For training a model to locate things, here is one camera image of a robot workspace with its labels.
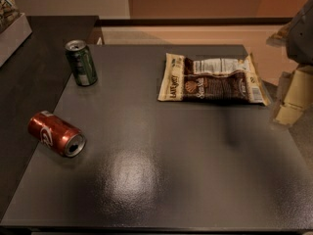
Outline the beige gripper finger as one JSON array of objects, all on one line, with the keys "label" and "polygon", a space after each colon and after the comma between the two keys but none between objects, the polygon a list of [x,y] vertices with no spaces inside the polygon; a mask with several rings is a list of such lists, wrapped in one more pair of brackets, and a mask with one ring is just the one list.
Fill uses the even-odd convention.
[{"label": "beige gripper finger", "polygon": [[298,65],[279,79],[271,120],[277,126],[293,126],[313,104],[313,67]]}]

